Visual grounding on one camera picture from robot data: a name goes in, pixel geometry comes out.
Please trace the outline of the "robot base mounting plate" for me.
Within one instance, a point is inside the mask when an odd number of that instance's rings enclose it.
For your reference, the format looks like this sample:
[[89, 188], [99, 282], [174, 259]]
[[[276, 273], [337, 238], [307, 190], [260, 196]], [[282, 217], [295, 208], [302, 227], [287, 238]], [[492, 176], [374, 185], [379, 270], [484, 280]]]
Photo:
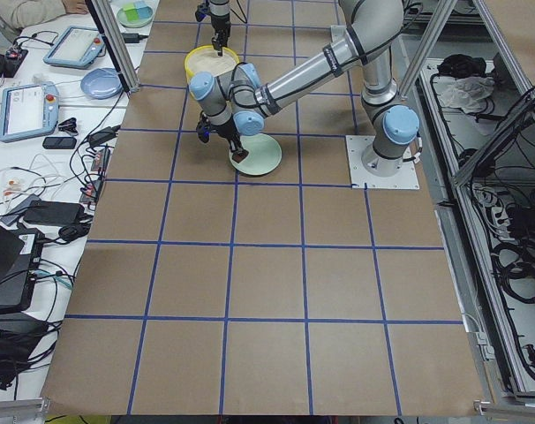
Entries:
[[402, 158], [389, 160], [373, 150], [374, 136], [347, 135], [350, 185], [356, 189], [418, 190], [416, 165], [407, 147]]

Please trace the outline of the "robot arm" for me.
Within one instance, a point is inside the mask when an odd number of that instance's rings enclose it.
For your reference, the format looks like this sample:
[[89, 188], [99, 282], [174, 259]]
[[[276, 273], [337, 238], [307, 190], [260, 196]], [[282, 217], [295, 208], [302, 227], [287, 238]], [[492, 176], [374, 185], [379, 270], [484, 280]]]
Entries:
[[213, 49], [219, 57], [223, 56], [223, 50], [228, 46], [230, 38], [230, 1], [207, 0], [199, 4], [194, 13], [197, 22], [201, 22], [206, 16], [210, 18], [214, 34], [211, 38]]
[[251, 63], [238, 63], [219, 76], [196, 73], [189, 90], [201, 107], [200, 141], [206, 143], [211, 133], [218, 134], [228, 141], [232, 159], [242, 163], [250, 157], [242, 137], [261, 133], [266, 118], [359, 66], [364, 79], [361, 100], [375, 130], [362, 164], [375, 176], [394, 176], [419, 129], [416, 112], [397, 98], [389, 54], [391, 42], [403, 32], [405, 6], [401, 1], [342, 1], [339, 5], [346, 20], [343, 35], [278, 79], [261, 83]]

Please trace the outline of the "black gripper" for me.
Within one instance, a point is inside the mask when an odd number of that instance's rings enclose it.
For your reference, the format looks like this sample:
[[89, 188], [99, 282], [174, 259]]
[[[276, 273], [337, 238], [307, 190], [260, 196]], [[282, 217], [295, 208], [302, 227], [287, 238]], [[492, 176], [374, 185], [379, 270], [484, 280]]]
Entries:
[[216, 132], [229, 142], [229, 148], [232, 154], [235, 154], [236, 152], [239, 155], [246, 154], [246, 150], [240, 142], [240, 136], [233, 119], [229, 119], [225, 123], [217, 125]]
[[211, 16], [211, 23], [215, 31], [211, 43], [214, 49], [217, 49], [219, 56], [223, 55], [224, 47], [228, 46], [228, 40], [230, 38], [230, 16]]

